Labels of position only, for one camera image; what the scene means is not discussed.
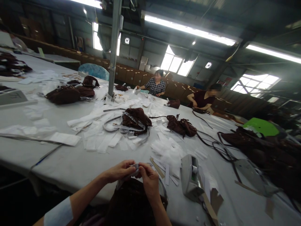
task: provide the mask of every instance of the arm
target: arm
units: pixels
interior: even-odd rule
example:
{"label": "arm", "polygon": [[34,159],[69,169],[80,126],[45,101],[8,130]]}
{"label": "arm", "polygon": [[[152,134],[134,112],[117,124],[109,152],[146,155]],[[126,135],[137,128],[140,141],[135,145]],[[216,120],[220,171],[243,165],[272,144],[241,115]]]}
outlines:
{"label": "arm", "polygon": [[136,86],[137,87],[137,89],[145,89],[145,86]]}
{"label": "arm", "polygon": [[192,102],[193,107],[196,108],[196,107],[198,106],[197,102],[194,100],[194,94],[188,95],[188,96],[187,96],[187,99],[190,100],[190,101]]}
{"label": "arm", "polygon": [[[135,167],[130,165],[135,164],[134,160],[124,160],[118,165],[104,171],[94,180],[92,180],[87,186],[70,196],[71,208],[73,213],[73,219],[68,225],[73,225],[85,208],[89,205],[92,199],[99,193],[99,191],[107,184],[113,183],[124,176],[135,172]],[[43,226],[44,217],[38,220],[34,226]]]}
{"label": "arm", "polygon": [[160,198],[158,173],[146,163],[139,163],[139,165],[140,174],[143,179],[143,187],[152,207],[156,225],[172,226]]}
{"label": "arm", "polygon": [[201,109],[201,110],[207,110],[208,108],[210,108],[211,105],[212,104],[206,104],[205,107],[202,107],[202,108],[194,107],[194,108]]}

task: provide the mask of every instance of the leather strap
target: leather strap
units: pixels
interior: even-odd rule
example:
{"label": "leather strap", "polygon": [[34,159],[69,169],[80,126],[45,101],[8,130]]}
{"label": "leather strap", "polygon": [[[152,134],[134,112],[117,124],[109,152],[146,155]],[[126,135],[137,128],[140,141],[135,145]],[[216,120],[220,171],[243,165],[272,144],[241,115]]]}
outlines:
{"label": "leather strap", "polygon": [[194,113],[194,111],[192,111],[192,113],[193,113],[196,117],[202,119],[201,117],[197,116],[197,115]]}

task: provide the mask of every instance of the ceiling light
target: ceiling light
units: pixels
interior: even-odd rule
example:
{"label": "ceiling light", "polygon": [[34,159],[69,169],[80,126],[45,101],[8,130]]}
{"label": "ceiling light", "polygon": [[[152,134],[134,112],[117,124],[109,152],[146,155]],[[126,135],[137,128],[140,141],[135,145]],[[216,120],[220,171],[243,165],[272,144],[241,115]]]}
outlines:
{"label": "ceiling light", "polygon": [[186,33],[192,34],[192,35],[196,35],[202,38],[206,38],[206,39],[210,39],[216,42],[220,42],[223,44],[226,44],[228,46],[232,46],[235,44],[235,41],[232,39],[228,39],[222,36],[218,36],[212,33],[208,33],[202,30],[198,30],[198,29],[194,29],[191,27],[187,27],[181,24],[177,24],[171,21],[167,21],[167,20],[163,20],[163,19],[159,19],[157,17],[153,17],[153,16],[149,16],[149,15],[145,15],[144,20],[155,23],[155,24],[159,24],[159,25],[163,25],[165,27],[169,27],[169,28],[173,28],[179,31],[184,31]]}
{"label": "ceiling light", "polygon": [[71,1],[102,9],[102,7],[100,6],[100,1],[96,1],[96,0],[71,0]]}
{"label": "ceiling light", "polygon": [[273,51],[273,50],[269,50],[269,49],[266,49],[266,48],[262,48],[262,47],[258,47],[258,46],[254,46],[254,45],[248,45],[246,48],[257,51],[257,52],[265,53],[265,54],[268,54],[268,55],[271,55],[271,56],[274,56],[274,57],[279,57],[279,58],[282,58],[282,59],[285,59],[285,60],[293,61],[293,62],[296,62],[296,63],[301,63],[301,58],[290,56],[290,55],[280,53],[280,52],[276,52],[276,51]]}

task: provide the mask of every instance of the blue chair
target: blue chair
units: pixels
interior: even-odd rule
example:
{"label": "blue chair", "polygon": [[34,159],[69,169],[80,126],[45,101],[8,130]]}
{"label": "blue chair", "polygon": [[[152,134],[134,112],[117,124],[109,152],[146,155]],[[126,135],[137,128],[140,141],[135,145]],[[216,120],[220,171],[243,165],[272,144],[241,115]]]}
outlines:
{"label": "blue chair", "polygon": [[78,71],[89,73],[89,75],[108,81],[110,74],[102,66],[86,63],[78,68]]}

